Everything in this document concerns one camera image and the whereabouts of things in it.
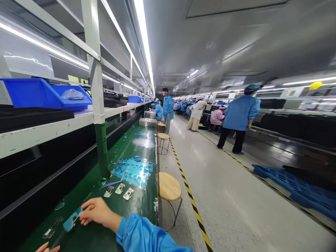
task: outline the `pink shirt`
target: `pink shirt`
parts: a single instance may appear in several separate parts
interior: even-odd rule
[[[212,124],[222,124],[220,120],[224,119],[223,110],[215,110],[210,117],[210,122]]]

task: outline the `stool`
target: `stool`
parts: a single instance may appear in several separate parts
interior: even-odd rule
[[[182,190],[181,190],[181,186],[179,184],[179,182],[170,174],[168,173],[164,173],[164,172],[159,172],[159,197],[167,200],[171,207],[174,210],[174,214],[175,214],[175,220],[174,220],[174,225],[171,229],[169,229],[168,231],[166,231],[167,233],[169,233],[170,231],[173,230],[173,228],[176,225],[176,219],[178,216],[178,212],[180,211],[180,207],[182,205]],[[171,201],[176,201],[178,200],[178,198],[181,199],[180,204],[178,206],[177,212],[175,211],[175,208],[173,207]]]
[[[162,123],[162,122],[159,122],[158,124],[157,124],[157,131],[158,132],[161,132],[161,131],[163,131],[163,127],[164,126],[166,126],[164,123]]]
[[[165,140],[166,140],[166,139],[169,139],[170,136],[167,135],[167,134],[165,134],[165,133],[158,133],[158,137],[161,138],[161,140],[160,140],[160,145],[159,145],[159,147],[161,147],[161,153],[158,153],[158,154],[160,154],[160,155],[167,155],[167,154],[168,154],[168,148],[169,148],[169,141],[168,141],[167,148],[164,148],[163,146],[164,146],[164,144],[165,144],[165,143],[164,143]],[[165,150],[167,151],[166,154],[162,154],[163,149],[165,149]]]
[[[217,131],[216,133],[218,133],[218,132],[219,132],[219,129],[221,128],[221,125],[220,125],[220,124],[212,124],[212,123],[210,123],[209,128],[208,128],[208,131],[210,131],[210,132],[215,132],[215,129],[216,129],[216,126],[217,126],[217,125],[218,125],[219,127],[218,127],[218,131]]]

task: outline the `yellow balloon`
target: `yellow balloon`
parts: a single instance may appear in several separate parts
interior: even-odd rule
[[[320,88],[320,86],[322,86],[322,82],[314,82],[310,85],[309,89],[310,90],[315,90],[315,89],[318,89]]]

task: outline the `floor marking tape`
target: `floor marking tape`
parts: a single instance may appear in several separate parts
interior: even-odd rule
[[[198,131],[198,133],[200,133],[202,136],[204,136],[206,139],[208,139],[210,142],[212,142],[214,145],[217,146],[217,144],[215,144],[213,141],[211,141],[209,138],[207,138],[205,135],[203,135],[201,132]],[[289,198],[286,194],[284,194],[283,192],[279,191],[277,188],[275,188],[272,184],[270,184],[267,180],[265,180],[264,178],[260,177],[258,174],[256,174],[253,170],[251,170],[250,168],[248,168],[247,166],[245,166],[243,163],[241,163],[240,161],[238,161],[235,157],[233,157],[231,154],[229,154],[227,151],[224,151],[227,155],[229,155],[230,157],[232,157],[234,160],[236,160],[239,164],[241,164],[241,166],[243,166],[246,170],[248,170],[251,174],[253,174],[255,177],[257,177],[259,180],[261,180],[262,182],[264,182],[268,187],[270,187],[271,189],[273,189],[276,193],[280,194],[282,197],[284,197],[285,199],[289,200],[295,207],[299,208],[301,211],[303,211],[304,213],[306,213],[310,218],[312,218],[313,220],[315,220],[316,222],[318,222],[320,225],[322,225],[324,228],[326,228],[329,232],[331,232],[332,234],[336,235],[336,230],[332,229],[331,227],[327,226],[326,224],[324,224],[324,222],[322,222],[320,219],[316,218],[314,215],[312,215],[310,212],[308,212],[306,209],[304,209],[302,206],[300,206],[298,203],[296,203],[295,201],[293,201],[291,198]]]
[[[175,159],[176,159],[178,168],[180,169],[181,176],[182,176],[183,181],[184,181],[184,185],[185,185],[185,187],[187,189],[187,192],[188,192],[188,195],[189,195],[189,198],[190,198],[190,202],[191,202],[192,208],[194,209],[195,216],[196,216],[199,228],[201,229],[202,236],[203,236],[203,239],[205,241],[205,245],[206,245],[206,247],[207,247],[207,249],[208,249],[209,252],[213,252],[213,248],[212,248],[212,246],[210,244],[209,237],[206,234],[206,231],[205,231],[202,219],[200,217],[200,214],[198,213],[198,210],[197,210],[197,207],[196,207],[196,203],[194,201],[193,195],[191,194],[191,190],[190,190],[190,188],[188,186],[188,183],[187,183],[187,180],[186,180],[186,178],[184,176],[183,170],[182,170],[181,165],[180,165],[180,161],[177,158],[177,154],[176,154],[176,151],[174,149],[174,146],[173,146],[173,143],[172,143],[171,139],[169,139],[169,142],[170,142],[171,148],[173,149],[173,152],[174,152],[174,155],[175,155]]]

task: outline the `blue crate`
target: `blue crate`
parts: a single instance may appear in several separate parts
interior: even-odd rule
[[[252,166],[260,177],[270,178],[290,191],[290,198],[300,206],[316,209],[336,221],[336,192],[311,185],[281,168]]]
[[[92,105],[91,97],[81,86],[49,85],[44,79],[0,79],[3,80],[15,108],[46,107],[81,111]],[[61,96],[64,91],[75,89],[83,93],[85,100],[68,100]]]
[[[129,103],[142,103],[142,100],[140,96],[129,95],[128,102]]]

